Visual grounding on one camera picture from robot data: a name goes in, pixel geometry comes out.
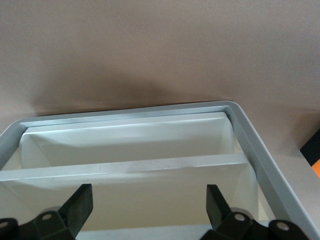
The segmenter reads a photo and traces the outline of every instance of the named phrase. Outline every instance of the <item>screw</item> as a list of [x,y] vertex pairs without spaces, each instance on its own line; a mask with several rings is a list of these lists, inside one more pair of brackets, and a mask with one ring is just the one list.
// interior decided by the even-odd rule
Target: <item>screw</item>
[[48,219],[50,219],[51,217],[52,217],[51,214],[46,214],[46,215],[44,215],[44,216],[42,217],[42,220],[48,220]]
[[241,221],[243,222],[244,220],[246,220],[245,216],[243,216],[242,214],[240,213],[237,213],[234,215],[234,218],[237,219],[238,221]]
[[288,231],[290,229],[289,226],[282,221],[278,221],[276,226],[283,231]]
[[9,223],[7,221],[1,222],[0,223],[0,229],[5,228]]

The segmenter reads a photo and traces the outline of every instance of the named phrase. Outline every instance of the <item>black and orange object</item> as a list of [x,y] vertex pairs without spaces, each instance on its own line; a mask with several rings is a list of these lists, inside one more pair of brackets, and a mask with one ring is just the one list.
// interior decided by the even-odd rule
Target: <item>black and orange object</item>
[[320,178],[320,129],[310,138],[300,151]]

